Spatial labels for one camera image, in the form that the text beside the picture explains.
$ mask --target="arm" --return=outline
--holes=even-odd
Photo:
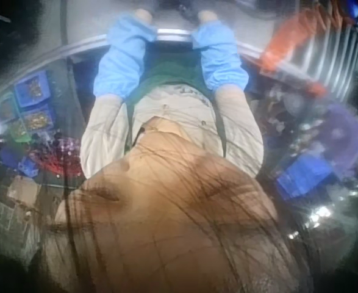
[[[86,178],[124,154],[129,125],[123,101],[143,74],[146,42],[156,39],[151,20],[148,11],[138,9],[134,16],[121,16],[107,35],[111,47],[99,63],[93,86],[96,102],[81,141]]]
[[[242,68],[233,32],[210,11],[199,13],[201,26],[193,34],[195,49],[201,50],[202,70],[226,132],[226,159],[256,176],[263,162],[263,141],[245,98],[248,74]]]

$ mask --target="purple object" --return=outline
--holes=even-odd
[[[358,159],[358,121],[342,105],[331,104],[319,130],[316,140],[325,148],[324,157],[343,178]]]
[[[46,71],[38,71],[20,80],[15,84],[15,92],[20,107],[33,106],[48,99],[51,94]]]

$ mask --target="person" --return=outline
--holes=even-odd
[[[87,180],[49,224],[34,279],[49,292],[293,292],[306,265],[255,180],[263,144],[234,34],[210,1],[192,1],[193,48],[212,96],[162,84],[129,119],[126,99],[157,37],[159,2],[143,5],[108,34],[82,138]]]

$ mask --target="blue storage box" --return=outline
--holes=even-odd
[[[1,163],[9,168],[17,169],[18,161],[17,154],[9,147],[4,147],[0,150]]]
[[[50,130],[55,122],[54,113],[48,104],[21,113],[21,118],[29,134]]]
[[[333,172],[324,159],[302,154],[278,177],[276,187],[284,200],[300,197],[318,186]]]
[[[36,177],[39,173],[37,163],[31,160],[29,157],[23,157],[21,162],[18,164],[18,170],[29,178]]]
[[[16,98],[20,107],[29,107],[51,96],[46,70],[23,78],[15,84]]]

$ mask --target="blue bin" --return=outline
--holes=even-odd
[[[29,178],[36,177],[39,173],[37,163],[31,160],[29,157],[23,157],[21,162],[18,164],[18,170]]]
[[[29,134],[35,134],[54,128],[55,116],[48,104],[34,110],[22,112],[21,118]]]
[[[19,106],[29,107],[51,96],[46,70],[38,71],[23,78],[15,84],[16,98]]]

